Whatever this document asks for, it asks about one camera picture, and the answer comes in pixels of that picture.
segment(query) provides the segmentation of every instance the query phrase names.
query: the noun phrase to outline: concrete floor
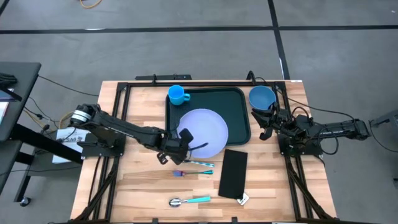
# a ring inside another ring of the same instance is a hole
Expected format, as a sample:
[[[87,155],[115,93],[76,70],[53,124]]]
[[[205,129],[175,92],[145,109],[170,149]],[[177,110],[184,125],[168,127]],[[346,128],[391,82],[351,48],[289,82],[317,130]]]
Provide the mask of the concrete floor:
[[[398,24],[396,1],[277,0],[275,7],[280,26]],[[267,1],[105,0],[87,10],[78,1],[10,0],[0,17],[0,29],[221,25],[271,25]],[[397,109],[398,30],[281,33],[291,79],[303,80],[312,106],[343,111],[365,121]],[[245,78],[253,70],[265,79],[282,78],[272,31],[3,34],[0,49],[1,61],[40,62],[42,76],[89,93],[98,93],[103,80],[133,80],[136,75],[153,73],[234,79]],[[53,119],[79,103],[96,102],[95,97],[41,79],[31,97]],[[35,110],[30,101],[27,107]],[[347,119],[311,112],[320,123]],[[25,115],[19,122],[39,130]],[[398,150],[389,125],[374,133],[385,145]],[[392,178],[398,177],[398,154],[383,150],[373,139],[342,139],[340,143],[337,155],[325,156],[338,216],[342,220],[396,223],[398,190]],[[332,150],[333,144],[327,141],[325,147]],[[11,174],[0,196],[0,223],[66,221],[78,174],[59,171],[59,176],[32,178],[27,195],[34,201],[21,208],[12,203],[21,173]]]

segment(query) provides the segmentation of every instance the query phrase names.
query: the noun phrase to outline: caster wheel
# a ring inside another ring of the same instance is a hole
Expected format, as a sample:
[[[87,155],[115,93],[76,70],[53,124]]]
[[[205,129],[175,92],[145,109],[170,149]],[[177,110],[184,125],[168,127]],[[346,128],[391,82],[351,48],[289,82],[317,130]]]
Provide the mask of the caster wheel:
[[[24,198],[22,199],[22,201],[19,202],[19,205],[20,205],[21,207],[26,207],[28,204],[30,204],[30,201],[31,201],[31,200],[32,200],[32,199],[29,198],[29,197],[24,197]]]

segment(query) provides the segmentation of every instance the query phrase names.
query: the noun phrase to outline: wooden table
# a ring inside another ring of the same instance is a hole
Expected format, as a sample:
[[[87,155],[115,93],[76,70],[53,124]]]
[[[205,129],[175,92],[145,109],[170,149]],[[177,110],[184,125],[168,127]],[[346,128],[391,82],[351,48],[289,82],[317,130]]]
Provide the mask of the wooden table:
[[[116,81],[103,82],[99,94],[98,103],[102,110],[109,114],[112,113],[117,83]],[[302,82],[286,81],[286,87],[290,98],[307,104]],[[246,96],[251,139],[245,145],[228,147],[228,149],[249,153],[245,192],[250,199],[245,206],[240,206],[233,199],[218,196],[223,152],[204,160],[215,164],[214,175],[173,177],[171,171],[174,169],[206,170],[206,167],[195,164],[176,166],[172,161],[166,165],[160,165],[156,158],[156,152],[150,151],[138,144],[136,140],[128,138],[125,154],[119,164],[111,221],[151,222],[152,218],[159,218],[160,222],[230,222],[231,217],[237,217],[239,222],[294,221],[287,172],[284,158],[279,153],[277,136],[274,133],[266,141],[259,139],[263,130],[259,128],[250,114],[251,106],[248,95],[251,88],[241,87]],[[127,121],[139,126],[164,128],[167,90],[168,87],[133,87],[129,98]],[[122,95],[118,109],[119,118],[123,99]],[[290,106],[294,108],[298,104],[291,101]],[[302,160],[309,191],[325,211],[335,217],[335,208],[323,164],[313,156],[302,156]],[[78,216],[87,205],[96,161],[97,158],[84,161],[71,218]],[[98,186],[100,169],[101,165],[94,192]],[[302,194],[299,189],[297,192],[301,214],[302,217],[305,217]],[[174,197],[192,198],[207,195],[211,196],[211,202],[184,204],[179,208],[171,208],[168,205],[169,200]],[[100,218],[104,217],[107,196],[108,193],[105,192]]]

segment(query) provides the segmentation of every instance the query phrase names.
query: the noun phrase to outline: spoon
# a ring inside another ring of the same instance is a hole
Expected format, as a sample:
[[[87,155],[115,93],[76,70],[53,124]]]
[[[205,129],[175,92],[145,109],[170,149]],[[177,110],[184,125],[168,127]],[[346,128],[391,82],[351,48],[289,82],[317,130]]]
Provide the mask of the spoon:
[[[195,202],[209,202],[211,197],[200,197],[200,198],[193,198],[188,200],[181,200],[179,198],[173,198],[169,201],[169,205],[171,207],[179,207],[182,203],[195,203]]]

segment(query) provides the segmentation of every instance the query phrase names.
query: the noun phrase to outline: blue bowl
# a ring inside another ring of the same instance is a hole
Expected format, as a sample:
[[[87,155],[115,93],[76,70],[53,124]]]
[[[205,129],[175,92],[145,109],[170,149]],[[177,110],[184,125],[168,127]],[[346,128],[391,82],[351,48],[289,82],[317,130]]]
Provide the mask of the blue bowl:
[[[268,110],[268,107],[276,101],[275,93],[266,86],[256,86],[250,90],[250,105],[259,110]]]

